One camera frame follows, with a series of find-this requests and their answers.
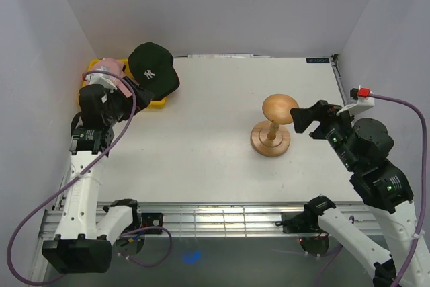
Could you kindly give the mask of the pink baseball cap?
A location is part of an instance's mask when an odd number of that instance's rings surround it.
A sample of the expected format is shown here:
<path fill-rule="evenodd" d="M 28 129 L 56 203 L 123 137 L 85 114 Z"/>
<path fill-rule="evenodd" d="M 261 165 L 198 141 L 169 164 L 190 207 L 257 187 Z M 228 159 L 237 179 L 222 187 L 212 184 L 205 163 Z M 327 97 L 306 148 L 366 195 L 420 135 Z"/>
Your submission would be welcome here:
<path fill-rule="evenodd" d="M 123 71 L 122 67 L 119 67 L 118 65 L 115 65 L 115 61 L 113 62 L 113 65 L 111 67 L 108 67 L 108 59 L 105 58 L 105 60 L 101 61 L 100 64 L 104 64 L 105 66 L 99 66 L 97 69 L 96 67 L 93 68 L 92 71 L 95 70 L 102 70 L 107 71 L 108 74 L 112 76 L 116 76 L 118 78 L 118 91 L 122 92 L 126 98 L 129 98 L 132 94 L 130 90 L 119 80 L 119 78 L 124 78 L 126 74 Z"/>

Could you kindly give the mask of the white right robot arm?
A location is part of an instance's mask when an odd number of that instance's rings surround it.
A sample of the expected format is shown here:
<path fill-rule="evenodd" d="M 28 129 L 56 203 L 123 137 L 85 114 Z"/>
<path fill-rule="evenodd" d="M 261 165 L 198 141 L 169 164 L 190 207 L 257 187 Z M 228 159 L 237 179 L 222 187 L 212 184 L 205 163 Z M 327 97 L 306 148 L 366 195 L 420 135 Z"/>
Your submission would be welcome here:
<path fill-rule="evenodd" d="M 297 133 L 319 122 L 310 137 L 326 140 L 352 174 L 350 182 L 379 224 L 388 247 L 369 239 L 326 196 L 305 203 L 303 211 L 283 226 L 295 233 L 330 234 L 366 269 L 374 286 L 428 286 L 429 249 L 421 231 L 423 219 L 415 214 L 406 175 L 388 160 L 394 141 L 383 123 L 371 118 L 354 120 L 353 109 L 353 105 L 318 101 L 290 113 Z"/>

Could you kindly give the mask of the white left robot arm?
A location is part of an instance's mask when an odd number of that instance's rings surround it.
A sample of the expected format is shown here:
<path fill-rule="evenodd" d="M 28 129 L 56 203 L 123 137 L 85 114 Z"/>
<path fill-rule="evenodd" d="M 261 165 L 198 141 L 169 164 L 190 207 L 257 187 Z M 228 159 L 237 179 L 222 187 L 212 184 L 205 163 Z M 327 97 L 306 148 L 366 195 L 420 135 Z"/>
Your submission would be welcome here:
<path fill-rule="evenodd" d="M 62 218 L 54 238 L 43 243 L 42 254 L 61 274 L 104 273 L 112 260 L 112 246 L 124 232 L 135 233 L 142 226 L 137 201 L 122 199 L 105 209 L 96 221 L 97 201 L 108 147 L 116 136 L 113 127 L 145 109 L 152 93 L 129 77 L 124 90 L 97 81 L 79 90 L 78 112 L 71 122 L 71 172 L 76 179 L 66 190 Z"/>

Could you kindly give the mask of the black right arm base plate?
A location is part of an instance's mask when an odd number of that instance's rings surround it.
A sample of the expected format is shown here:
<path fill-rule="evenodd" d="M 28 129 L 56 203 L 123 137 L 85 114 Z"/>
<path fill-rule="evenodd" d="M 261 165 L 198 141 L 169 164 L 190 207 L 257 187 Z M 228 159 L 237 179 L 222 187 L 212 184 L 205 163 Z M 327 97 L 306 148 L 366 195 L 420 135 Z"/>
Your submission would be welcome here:
<path fill-rule="evenodd" d="M 308 211 L 283 212 L 275 226 L 282 227 L 284 233 L 321 233 L 316 215 Z"/>

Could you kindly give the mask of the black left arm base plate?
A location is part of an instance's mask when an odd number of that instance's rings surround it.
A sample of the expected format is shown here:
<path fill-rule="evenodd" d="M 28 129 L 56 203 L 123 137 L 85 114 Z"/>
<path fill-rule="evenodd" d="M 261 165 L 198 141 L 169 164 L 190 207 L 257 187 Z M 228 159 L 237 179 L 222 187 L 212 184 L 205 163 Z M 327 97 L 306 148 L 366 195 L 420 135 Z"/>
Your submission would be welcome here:
<path fill-rule="evenodd" d="M 140 214 L 141 220 L 142 220 L 142 227 L 161 227 L 163 226 L 163 218 L 164 214 L 160 212 L 143 212 Z M 151 234 L 151 235 L 159 235 L 163 231 L 159 228 L 157 229 L 149 229 L 146 230 L 144 233 Z"/>

